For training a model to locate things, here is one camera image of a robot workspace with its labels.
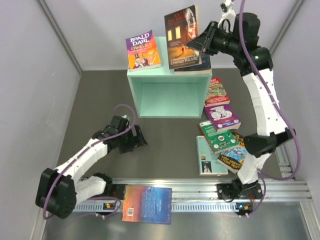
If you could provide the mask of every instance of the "hardcover book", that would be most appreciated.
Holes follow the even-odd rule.
[[[228,174],[228,169],[217,161],[219,154],[214,154],[204,136],[196,137],[196,148],[200,175],[220,176]]]
[[[176,75],[197,75],[197,74],[211,74],[210,56],[200,53],[201,64],[194,66],[187,66],[176,68],[174,74]]]
[[[239,118],[227,104],[210,107],[205,106],[204,111],[218,133],[238,129],[241,125]]]
[[[170,13],[164,22],[169,69],[201,64],[199,52],[187,47],[198,36],[196,6]]]
[[[237,139],[239,146],[222,152],[217,161],[236,174],[242,167],[248,152],[245,147],[245,138],[237,133],[233,135]]]
[[[239,145],[231,131],[217,132],[210,120],[201,121],[198,126],[215,154],[234,149]]]
[[[140,185],[125,187],[122,221],[171,223],[172,188]]]
[[[223,105],[229,103],[229,96],[227,95],[227,92],[224,86],[222,85],[220,78],[212,78],[209,85],[209,91],[205,100],[205,106],[212,107],[216,105]]]
[[[140,71],[161,67],[161,59],[152,30],[145,34],[127,38],[130,71]]]

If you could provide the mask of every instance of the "cable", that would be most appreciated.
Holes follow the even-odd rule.
[[[259,178],[262,180],[263,182],[263,194],[262,194],[262,197],[258,203],[258,205],[252,210],[252,212],[250,212],[249,214],[246,214],[247,217],[251,216],[252,214],[254,214],[261,206],[263,200],[265,199],[265,196],[266,196],[266,192],[267,192],[267,185],[266,185],[266,181],[264,180],[264,178],[261,176],[261,174],[259,174]]]
[[[253,206],[254,205],[254,196],[253,196],[253,194],[250,192],[250,204],[251,204],[251,206]]]
[[[231,22],[229,21],[229,19],[224,19],[224,20],[222,20],[221,29],[224,30],[225,22],[228,24],[228,31],[229,31],[229,33],[231,33]]]
[[[115,203],[119,203],[119,205],[114,209],[113,212],[111,212],[109,215],[105,215],[105,218],[109,218],[117,213],[117,211],[121,208],[121,200],[117,197],[113,196],[97,196],[97,197],[91,197],[88,200],[115,200]]]
[[[91,197],[89,198],[89,200],[115,200],[115,204],[117,204],[117,202],[119,203],[119,205],[117,206],[117,208],[115,208],[113,210],[113,212],[111,212],[109,215],[103,215],[102,218],[105,219],[105,218],[109,218],[111,216],[113,216],[114,214],[116,214],[116,212],[121,208],[122,206],[122,203],[121,203],[121,200],[116,198],[116,197],[112,197],[112,196],[99,196],[99,197]],[[79,219],[82,219],[83,217],[86,217],[86,216],[96,216],[97,213],[95,212],[89,212],[89,213],[85,213],[85,214],[82,214],[80,216],[78,216],[76,219],[72,220],[71,222],[69,222],[64,228],[62,228],[61,230],[59,231],[54,231],[53,230],[53,227],[52,227],[52,222],[49,224],[49,230],[50,230],[50,233],[52,235],[59,235],[61,234],[66,228],[70,227],[72,224],[76,223]]]
[[[221,194],[221,198],[223,201],[225,201],[226,203],[231,203],[235,200],[237,194],[235,193],[235,191],[233,191],[231,194],[233,194],[233,197],[230,199],[230,200],[225,200],[225,198],[223,197],[223,195]]]
[[[130,131],[130,130],[133,128],[133,126],[134,126],[135,123],[136,123],[136,113],[135,113],[135,111],[134,111],[130,106],[128,106],[128,105],[126,105],[126,104],[119,104],[119,105],[117,105],[117,106],[114,108],[113,114],[115,113],[115,111],[116,111],[117,108],[119,108],[119,107],[126,107],[126,108],[128,108],[128,109],[131,110],[131,112],[132,112],[132,114],[133,114],[133,122],[132,122],[132,125],[129,126],[129,128],[127,128],[126,130],[124,130],[124,131],[122,131],[122,132],[120,132],[120,133],[118,133],[118,134],[116,134],[116,135],[108,136],[108,137],[106,137],[106,138],[103,138],[103,139],[101,139],[101,140],[98,140],[98,141],[94,142],[94,143],[91,145],[91,147],[93,147],[93,146],[95,146],[95,145],[97,145],[97,144],[99,144],[99,143],[101,143],[101,142],[104,142],[104,141],[106,141],[106,140],[110,140],[110,139],[114,139],[114,138],[116,138],[116,137],[119,137],[119,136],[127,133],[128,131]],[[49,203],[49,199],[50,199],[50,197],[51,197],[51,194],[52,194],[52,192],[54,191],[54,189],[55,189],[55,187],[56,187],[59,179],[60,179],[60,178],[62,177],[62,175],[63,175],[79,158],[81,158],[89,149],[90,149],[90,147],[85,148],[73,161],[71,161],[71,162],[65,167],[65,169],[63,169],[63,170],[59,173],[59,175],[58,175],[58,176],[56,177],[56,179],[53,181],[53,184],[51,185],[51,187],[50,187],[50,189],[49,189],[49,192],[48,192],[48,194],[47,194],[47,196],[46,196],[46,198],[45,198],[44,205],[43,205],[42,217],[43,217],[44,220],[48,220],[48,219],[52,218],[52,216],[53,216],[53,214],[50,215],[50,216],[46,216],[46,211],[47,211],[47,207],[48,207],[48,203]]]
[[[285,124],[287,125],[291,135],[293,136],[293,140],[295,143],[295,147],[296,147],[296,153],[297,153],[297,162],[296,162],[296,167],[294,169],[294,171],[292,172],[292,174],[290,176],[287,177],[275,177],[275,176],[271,176],[268,173],[265,173],[263,171],[260,171],[263,175],[267,176],[268,178],[274,179],[274,180],[278,180],[278,181],[286,181],[286,180],[290,180],[292,179],[298,172],[300,166],[301,166],[301,149],[300,149],[300,144],[298,142],[298,138],[296,136],[296,133],[294,132],[293,127],[291,126],[291,124],[289,123],[288,119],[286,118],[286,116],[284,115],[284,113],[280,110],[278,104],[276,103],[276,100],[274,98],[274,96],[272,95],[266,81],[264,80],[264,78],[261,76],[257,66],[255,65],[254,61],[251,59],[250,54],[248,52],[248,49],[246,47],[246,42],[245,42],[245,38],[244,38],[244,30],[243,30],[243,16],[244,16],[244,8],[245,8],[245,2],[246,0],[241,0],[241,5],[240,5],[240,12],[239,12],[239,35],[240,35],[240,42],[241,42],[241,46],[243,49],[243,52],[248,60],[248,62],[251,65],[251,68],[253,69],[254,73],[259,77],[262,85],[264,86],[265,90],[267,91],[271,102],[274,106],[274,108],[276,109],[276,111],[279,113],[280,117],[283,119],[283,121],[285,122]]]

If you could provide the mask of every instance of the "roald dahl book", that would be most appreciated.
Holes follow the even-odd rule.
[[[161,67],[161,59],[152,30],[145,34],[127,38],[130,71],[140,71]]]

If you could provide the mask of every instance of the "charlie book cover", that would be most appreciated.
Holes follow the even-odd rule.
[[[130,71],[161,67],[161,59],[152,30],[127,38],[125,42]]]
[[[187,47],[198,36],[195,5],[164,16],[164,22],[169,69],[201,64],[199,52]]]
[[[171,202],[171,188],[127,185],[122,221],[169,225],[171,223]]]

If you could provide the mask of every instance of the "barcode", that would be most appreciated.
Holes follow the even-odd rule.
[[[128,216],[132,217],[134,215],[134,209],[133,208],[128,208]]]

